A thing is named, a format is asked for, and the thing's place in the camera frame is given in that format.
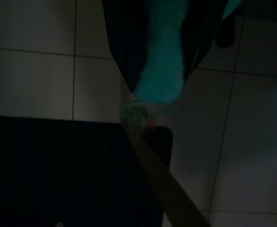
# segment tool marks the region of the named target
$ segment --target tile floor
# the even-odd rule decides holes
[[[119,122],[124,90],[101,0],[0,0],[0,115]],[[213,227],[277,227],[277,22],[237,17],[178,106],[170,171]]]

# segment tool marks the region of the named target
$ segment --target white floor tile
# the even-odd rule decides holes
[[[0,0],[0,47],[74,53],[75,0]]]
[[[71,119],[73,57],[0,51],[0,115]]]
[[[77,57],[74,120],[120,122],[122,80],[113,60]]]
[[[213,40],[211,49],[199,64],[199,68],[234,71],[242,22],[242,16],[237,16],[235,18],[235,41],[233,46],[220,48],[217,46],[215,40]]]
[[[277,215],[211,212],[212,227],[277,227]]]
[[[277,78],[236,74],[211,210],[277,213]]]
[[[277,76],[277,22],[245,19],[236,71]]]
[[[76,54],[112,59],[101,0],[77,1]]]
[[[159,119],[173,132],[170,172],[200,210],[208,210],[232,73],[197,70],[175,116]]]
[[[207,219],[208,212],[202,211],[201,212],[203,216]],[[168,216],[166,213],[163,213],[163,218],[162,218],[162,227],[172,227],[172,224],[170,223]]]

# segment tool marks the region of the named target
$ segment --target wooden stick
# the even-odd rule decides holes
[[[145,141],[125,127],[136,158],[174,227],[210,227],[186,192]]]

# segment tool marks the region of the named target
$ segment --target black mat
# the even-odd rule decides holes
[[[145,136],[169,166],[172,134]],[[0,226],[161,226],[121,125],[0,117]]]

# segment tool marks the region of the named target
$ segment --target floor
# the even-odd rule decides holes
[[[100,0],[0,0],[0,115],[119,122],[123,90]],[[178,108],[170,171],[212,226],[277,227],[277,22],[237,17]]]

